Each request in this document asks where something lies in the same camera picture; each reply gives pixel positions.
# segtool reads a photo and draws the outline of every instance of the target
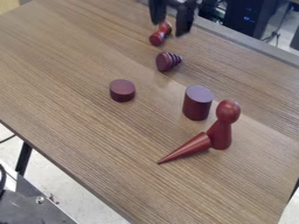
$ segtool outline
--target red wooden cone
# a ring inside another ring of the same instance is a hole
[[[166,72],[182,61],[180,56],[170,52],[160,52],[156,56],[156,67],[160,72]]]
[[[207,150],[211,146],[212,144],[209,136],[206,135],[205,132],[201,132],[198,135],[196,135],[193,139],[189,140],[187,143],[174,150],[168,156],[160,159],[157,163],[160,165],[162,163],[169,162],[173,159],[181,158],[187,155]]]

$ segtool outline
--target short red cylinder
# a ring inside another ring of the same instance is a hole
[[[184,95],[184,115],[193,121],[205,120],[209,116],[213,99],[213,94],[206,87],[188,87]]]
[[[135,92],[135,85],[129,80],[114,80],[110,83],[110,96],[116,102],[133,100]]]

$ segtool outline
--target metal frame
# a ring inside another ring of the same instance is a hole
[[[31,153],[32,147],[26,142],[24,142],[16,165],[16,172],[22,177],[24,176],[24,173],[27,169]]]

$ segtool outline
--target red wooden pawn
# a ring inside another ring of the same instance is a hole
[[[162,163],[169,162],[171,160],[185,157],[200,151],[207,150],[211,148],[211,139],[205,132],[201,132],[196,135],[193,139],[189,140],[187,143],[183,144],[181,147],[174,150],[168,156],[160,159],[157,163],[160,165]]]
[[[164,21],[159,25],[159,30],[150,35],[149,42],[153,46],[159,46],[164,42],[165,38],[171,34],[171,32],[171,24],[167,21]]]
[[[216,116],[218,121],[206,134],[211,138],[213,149],[224,150],[232,143],[232,123],[240,117],[239,103],[233,100],[222,101],[216,109]]]
[[[156,67],[160,72],[166,72],[181,63],[182,57],[170,52],[160,52],[156,56]]]

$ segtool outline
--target red wooden peg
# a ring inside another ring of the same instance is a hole
[[[232,123],[240,116],[239,103],[233,100],[222,101],[216,109],[216,116],[218,121],[206,134],[211,138],[213,149],[224,150],[232,143]]]
[[[164,42],[166,36],[171,34],[171,32],[171,24],[167,21],[164,21],[159,25],[159,30],[150,35],[149,42],[153,46],[159,46]]]

